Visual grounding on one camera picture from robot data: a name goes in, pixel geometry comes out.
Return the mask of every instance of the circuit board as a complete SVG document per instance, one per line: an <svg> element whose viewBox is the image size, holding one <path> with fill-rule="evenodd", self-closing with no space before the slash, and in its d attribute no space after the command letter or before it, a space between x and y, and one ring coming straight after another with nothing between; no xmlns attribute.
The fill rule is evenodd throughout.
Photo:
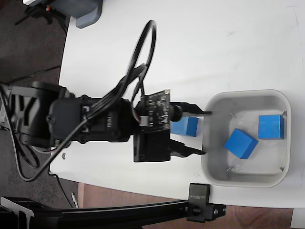
<svg viewBox="0 0 305 229"><path fill-rule="evenodd" d="M147 116L147 126L143 127L143 130L148 133L170 129L169 107L169 89L146 95L145 114Z"/></svg>

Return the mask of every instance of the dark carpet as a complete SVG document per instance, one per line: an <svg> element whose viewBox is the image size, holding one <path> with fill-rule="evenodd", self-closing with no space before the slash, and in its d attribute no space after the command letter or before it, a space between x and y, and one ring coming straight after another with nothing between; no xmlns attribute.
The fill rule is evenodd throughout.
<svg viewBox="0 0 305 229"><path fill-rule="evenodd" d="M15 26L24 17L26 6L21 0L11 0L0 10L0 81L28 75L38 70L61 64L65 33L55 20L48 25L44 18L29 18ZM58 84L60 70L38 75L16 85L29 86L32 81ZM44 172L38 180L24 182L17 173L14 152L8 132L0 131L0 196L25 197L55 208L68 208L54 177ZM39 155L45 161L47 155ZM26 175L35 170L23 163ZM62 180L63 187L71 199L77 194L77 183Z"/></svg>

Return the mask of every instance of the black clamp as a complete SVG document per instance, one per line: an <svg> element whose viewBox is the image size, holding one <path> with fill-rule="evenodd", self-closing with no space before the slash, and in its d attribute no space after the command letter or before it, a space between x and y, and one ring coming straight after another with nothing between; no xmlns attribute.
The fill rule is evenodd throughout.
<svg viewBox="0 0 305 229"><path fill-rule="evenodd" d="M204 223L224 216L226 205L210 204L210 185L190 184L187 208L188 221Z"/></svg>

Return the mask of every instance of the brown floor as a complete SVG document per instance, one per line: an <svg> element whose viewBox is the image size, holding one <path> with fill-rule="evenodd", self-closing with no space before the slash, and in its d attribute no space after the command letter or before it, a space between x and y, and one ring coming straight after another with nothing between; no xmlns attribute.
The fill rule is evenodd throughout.
<svg viewBox="0 0 305 229"><path fill-rule="evenodd" d="M92 185L79 184L79 205L89 207L113 207L169 201L171 199L123 192ZM288 229L292 209L250 208L227 206L225 217L205 224L178 219L145 226L145 229Z"/></svg>

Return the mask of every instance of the black cable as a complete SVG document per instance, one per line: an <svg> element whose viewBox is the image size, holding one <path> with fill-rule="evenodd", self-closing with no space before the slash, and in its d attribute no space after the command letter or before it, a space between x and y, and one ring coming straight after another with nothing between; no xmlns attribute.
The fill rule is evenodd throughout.
<svg viewBox="0 0 305 229"><path fill-rule="evenodd" d="M55 66L55 67L51 67L51 68L48 68L48 69L45 69L45 70L40 70L40 71L37 71L37 72L34 72L32 74L29 74L29 75L25 75L25 76L22 76L22 77L18 77L16 79L13 79L13 80L10 80L8 82L6 82L6 84L12 84L12 83L15 83L15 82L18 82L18 81L21 81L21 80L25 80L25 79L28 79L28 78L32 78L38 74L42 74L42 73L46 73L46 72L49 72L51 70L54 70L54 69L57 69L57 68L60 68L61 66L58 65L58 66Z"/></svg>
<svg viewBox="0 0 305 229"><path fill-rule="evenodd" d="M19 25L20 23L22 23L24 20L26 20L29 17L30 17L29 15L26 15L25 17L21 18L18 22L16 22L15 25Z"/></svg>
<svg viewBox="0 0 305 229"><path fill-rule="evenodd" d="M4 112L5 112L5 116L6 116L6 119L10 121L10 124L9 124L9 127L12 126L11 124L11 120L8 118L8 108L7 108L7 104L6 104L6 101L5 101L5 96L4 96L4 92L2 91L2 88L0 87L0 100L3 104L3 107L4 107ZM10 132L10 135L12 137L12 141L13 141L13 146L14 146L14 149L16 149L19 154L23 157L23 159L25 160L25 162L30 166L32 167L33 169L38 169L40 167L40 161L37 157L37 155L30 149L29 146L25 146L28 151L30 152L30 154L32 155L35 163L32 163L28 157L25 155L24 151L22 150L22 147L19 143L19 140L18 138L16 137L16 132L15 131L12 131L11 128L9 128L9 132Z"/></svg>
<svg viewBox="0 0 305 229"><path fill-rule="evenodd" d="M8 128L6 128L6 127L3 127L3 126L0 126L0 130L1 130L1 129L6 130L6 131L10 131L10 129L8 129Z"/></svg>
<svg viewBox="0 0 305 229"><path fill-rule="evenodd" d="M156 23L154 20L150 20L144 27L139 40L137 42L137 45L134 49L132 58L130 60L128 69L127 69L127 74L126 76L120 81L122 82L122 85L120 86L117 94L108 102L106 102L104 100L104 98L102 98L100 101L98 101L96 104L94 104L93 106L91 106L91 111L88 112L87 114L87 118L88 119L92 119L95 118L96 116L107 112L109 109L111 109L114 105L116 105L116 103L122 98L122 96L124 95L127 86L134 80L131 81L132 76L133 76L133 71L135 69L135 65L137 63L137 60L139 58L140 52L142 50L143 44L146 40L146 37L148 35L148 32L152 30L152 43L151 43L151 47L150 47L150 52L147 58L147 62L145 64L146 66L146 71L143 73L143 77L141 79L141 81L139 81L139 85L142 88L142 92L144 92L144 87L143 87L143 79L145 78L148 69L150 67L150 64L152 62L152 58L153 58L153 53L154 53L154 48L155 48L155 44L156 44L156 37L157 37L157 27L156 27ZM138 93L140 87L134 92L135 94Z"/></svg>
<svg viewBox="0 0 305 229"><path fill-rule="evenodd" d="M126 76L124 76L119 83L116 85L114 89L112 89L108 94L106 94L102 99L100 99L98 102L92 105L92 110L90 115L94 114L95 112L100 111L100 108L104 106L105 104L109 103L113 98L119 93L120 89L123 87L123 84L127 82L127 84L130 84L133 80L135 80L139 74L141 74L145 70L145 65L141 64L139 67L134 68L134 71L131 75L130 79L127 79Z"/></svg>
<svg viewBox="0 0 305 229"><path fill-rule="evenodd" d="M6 119L8 121L8 125L9 125L9 130L10 130L10 136L12 138L12 142L13 142L13 147L14 147L14 153L15 153L15 160L16 160L16 166L17 166L17 171L19 176L21 177L21 179L23 179L26 182L32 182L34 180L36 180L41 173L50 165L50 163L55 159L55 157L62 151L62 149L64 149L64 147L71 141L71 139L73 138L73 136L82 128L83 125L85 125L87 123L87 119L85 119L84 121L82 121L67 137L66 139L63 140L63 142L54 150L54 153L48 158L48 160L42 165L42 167L38 170L38 172L32 176L32 177L26 177L22 171L21 168L21 163L20 163L20 152L22 152L22 149L19 145L19 142L17 140L16 134L15 132L13 132L13 125L11 123L11 120L9 119L8 116L8 108L7 108L7 104L6 101L4 99L4 93L2 91L2 89L0 88L0 99L4 108L4 112L5 112L5 116Z"/></svg>
<svg viewBox="0 0 305 229"><path fill-rule="evenodd" d="M61 26L62 30L64 31L64 33L67 35L68 30L65 28L65 26L61 23L59 23L59 25Z"/></svg>
<svg viewBox="0 0 305 229"><path fill-rule="evenodd" d="M40 153L40 154L51 154L54 152L55 149L47 149L47 150L42 150L38 147L35 147L35 146L31 146L31 148L33 150L35 150L36 152Z"/></svg>
<svg viewBox="0 0 305 229"><path fill-rule="evenodd" d="M133 94L132 94L132 99L131 99L131 102L130 102L130 106L131 106L131 110L132 110L132 115L133 115L134 119L135 119L138 123L141 123L141 119L140 119L140 117L136 114L136 111L135 111L135 109L134 109L134 107L133 107L133 101L134 101L135 96L136 96L136 94L138 93L139 89L141 89L141 94L142 94L142 96L145 95L145 92L144 92L144 85L143 85L144 77L145 77L145 74L142 73L142 74L140 75L140 77L139 77L139 81L138 81L136 87L134 88L134 91L133 91Z"/></svg>
<svg viewBox="0 0 305 229"><path fill-rule="evenodd" d="M63 196L65 197L65 199L66 199L67 203L69 204L70 208L73 208L73 206L72 206L71 202L69 201L69 199L68 199L68 197L67 197L65 191L63 190L63 187L62 187L62 184L61 184L61 180L59 179L59 177L58 177L57 174L52 174L52 173L50 172L50 167L49 167L49 169L48 169L48 175L49 175L50 177L55 177L55 178L56 178L57 183L58 183L58 185L59 185L59 188L61 189L61 192L62 192Z"/></svg>

